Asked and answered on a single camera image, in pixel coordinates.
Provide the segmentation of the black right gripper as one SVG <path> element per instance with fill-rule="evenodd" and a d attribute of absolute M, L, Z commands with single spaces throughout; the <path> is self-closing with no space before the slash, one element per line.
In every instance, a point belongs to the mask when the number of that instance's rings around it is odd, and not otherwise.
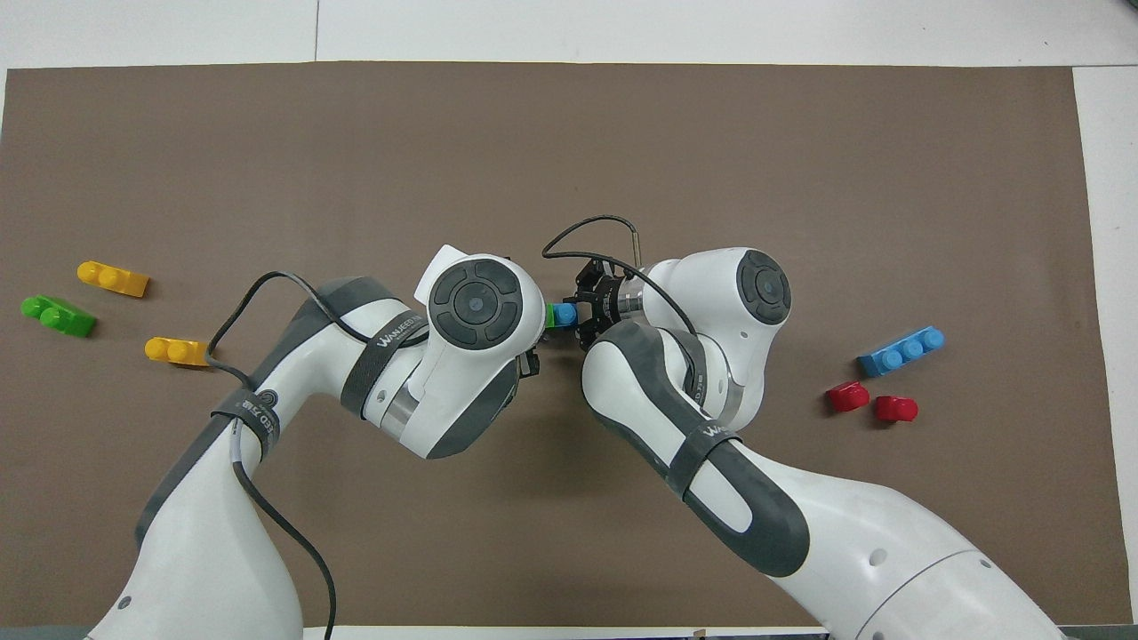
<path fill-rule="evenodd" d="M 634 276 L 615 272 L 615 265 L 607 260 L 589 259 L 576 277 L 576 292 L 564 297 L 566 304 L 577 307 L 585 305 L 589 315 L 578 309 L 578 320 L 574 333 L 582 351 L 587 351 L 597 336 L 608 331 L 622 319 L 629 319 L 642 311 L 640 296 L 642 286 Z"/>

